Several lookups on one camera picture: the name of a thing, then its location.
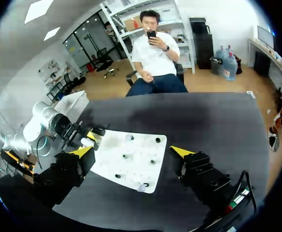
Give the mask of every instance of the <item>glass door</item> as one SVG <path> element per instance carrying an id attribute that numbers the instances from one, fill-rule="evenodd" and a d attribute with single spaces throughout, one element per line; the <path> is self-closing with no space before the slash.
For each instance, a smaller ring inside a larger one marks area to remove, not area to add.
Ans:
<path id="1" fill-rule="evenodd" d="M 76 37 L 72 34 L 63 44 L 80 70 L 88 72 L 86 65 L 90 63 L 90 60 L 87 57 L 84 48 L 77 41 Z"/>
<path id="2" fill-rule="evenodd" d="M 97 58 L 97 51 L 104 48 L 114 61 L 120 59 L 114 43 L 105 32 L 104 24 L 98 16 L 94 15 L 83 23 L 77 30 L 76 36 L 92 60 Z"/>
<path id="3" fill-rule="evenodd" d="M 93 41 L 86 25 L 88 20 L 83 23 L 75 32 L 74 35 L 78 38 L 81 45 L 84 47 L 90 59 L 96 64 L 97 51 L 99 50 L 95 42 Z"/>

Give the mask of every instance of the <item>black hair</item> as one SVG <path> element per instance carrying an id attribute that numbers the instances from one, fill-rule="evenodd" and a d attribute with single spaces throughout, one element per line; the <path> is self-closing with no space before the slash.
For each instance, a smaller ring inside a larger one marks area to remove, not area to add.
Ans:
<path id="1" fill-rule="evenodd" d="M 141 14 L 140 14 L 141 22 L 143 21 L 143 18 L 144 18 L 145 16 L 156 18 L 157 23 L 158 23 L 159 20 L 160 20 L 160 14 L 159 14 L 158 12 L 153 11 L 153 10 L 142 11 Z"/>
<path id="2" fill-rule="evenodd" d="M 104 23 L 104 26 L 105 26 L 105 27 L 108 26 L 108 25 L 111 25 L 111 23 L 110 23 L 110 22 Z"/>

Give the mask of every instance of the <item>ceiling light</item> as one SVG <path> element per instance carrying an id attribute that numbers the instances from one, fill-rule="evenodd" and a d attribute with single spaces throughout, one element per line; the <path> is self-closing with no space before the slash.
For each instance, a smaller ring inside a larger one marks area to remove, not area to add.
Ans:
<path id="1" fill-rule="evenodd" d="M 48 40 L 49 38 L 51 38 L 51 37 L 53 37 L 53 36 L 55 36 L 55 35 L 57 34 L 57 32 L 59 31 L 59 29 L 60 29 L 60 27 L 49 31 L 49 32 L 46 34 L 46 36 L 45 36 L 45 38 L 44 38 L 44 41 L 45 41 L 45 40 Z"/>
<path id="2" fill-rule="evenodd" d="M 54 0 L 40 0 L 30 5 L 25 24 L 46 14 Z"/>

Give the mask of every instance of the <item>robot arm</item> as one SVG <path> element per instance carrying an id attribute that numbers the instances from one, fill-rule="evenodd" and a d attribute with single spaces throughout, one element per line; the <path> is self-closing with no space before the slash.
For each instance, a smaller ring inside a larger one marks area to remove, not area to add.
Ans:
<path id="1" fill-rule="evenodd" d="M 10 135 L 4 135 L 0 132 L 0 155 L 2 150 L 15 150 L 18 151 L 20 155 L 23 154 L 24 158 L 25 153 L 31 153 L 32 149 L 31 146 L 26 141 L 23 134 L 10 134 Z"/>
<path id="2" fill-rule="evenodd" d="M 39 155 L 47 156 L 51 144 L 49 139 L 45 137 L 46 130 L 62 137 L 71 123 L 66 116 L 44 102 L 37 102 L 32 109 L 32 114 L 33 118 L 24 127 L 22 133 L 4 135 L 0 132 L 0 155 L 2 150 L 12 149 L 23 156 L 21 157 L 23 159 L 26 153 L 36 153 L 36 149 L 38 149 Z"/>

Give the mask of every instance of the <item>man's hand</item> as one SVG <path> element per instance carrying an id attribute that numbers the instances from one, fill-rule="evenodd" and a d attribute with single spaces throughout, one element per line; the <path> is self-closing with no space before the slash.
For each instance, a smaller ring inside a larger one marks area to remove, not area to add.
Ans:
<path id="1" fill-rule="evenodd" d="M 165 50 L 167 47 L 167 45 L 159 37 L 150 37 L 148 42 L 149 44 L 154 45 L 155 47 L 160 48 L 162 50 Z"/>
<path id="2" fill-rule="evenodd" d="M 149 72 L 146 72 L 146 71 L 143 71 L 141 76 L 142 76 L 143 80 L 146 81 L 147 83 L 150 83 L 154 80 L 152 75 Z"/>

